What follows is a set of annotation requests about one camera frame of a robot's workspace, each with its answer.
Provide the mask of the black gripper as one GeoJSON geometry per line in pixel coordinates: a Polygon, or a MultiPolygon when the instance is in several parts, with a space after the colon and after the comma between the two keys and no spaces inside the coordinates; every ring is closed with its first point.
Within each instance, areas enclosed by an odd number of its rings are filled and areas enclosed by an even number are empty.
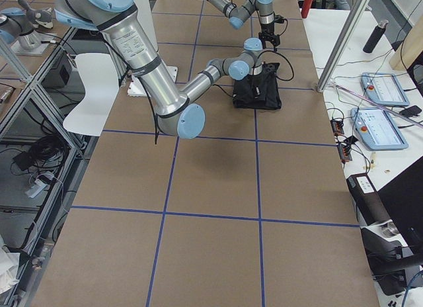
{"type": "Polygon", "coordinates": [[[259,74],[252,74],[249,75],[249,85],[250,87],[254,88],[253,94],[254,97],[260,97],[261,91],[260,91],[260,85],[262,84],[264,79],[264,72],[260,72],[259,74]]]}
{"type": "Polygon", "coordinates": [[[280,35],[274,34],[274,22],[270,22],[267,24],[260,23],[260,32],[258,33],[258,37],[262,42],[262,47],[266,48],[266,42],[270,36],[270,43],[273,46],[273,50],[277,51],[278,46],[280,45],[280,35]]]}

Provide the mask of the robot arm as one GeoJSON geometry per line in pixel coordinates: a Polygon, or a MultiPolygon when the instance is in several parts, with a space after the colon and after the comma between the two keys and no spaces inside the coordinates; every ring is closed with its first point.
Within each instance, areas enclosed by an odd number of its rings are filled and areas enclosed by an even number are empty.
{"type": "Polygon", "coordinates": [[[240,29],[254,13],[257,13],[260,23],[258,39],[262,42],[262,47],[266,48],[269,42],[274,51],[280,45],[280,34],[275,33],[275,24],[282,24],[285,18],[274,12],[273,0],[245,0],[242,5],[236,5],[232,0],[206,0],[217,10],[223,13],[231,26],[240,29]]]}
{"type": "Polygon", "coordinates": [[[116,53],[155,101],[156,128],[168,135],[185,139],[198,136],[206,116],[196,100],[221,77],[228,75],[239,81],[260,65],[262,43],[248,38],[237,57],[211,60],[179,89],[139,23],[134,0],[55,0],[54,9],[59,22],[109,37],[116,53]]]}

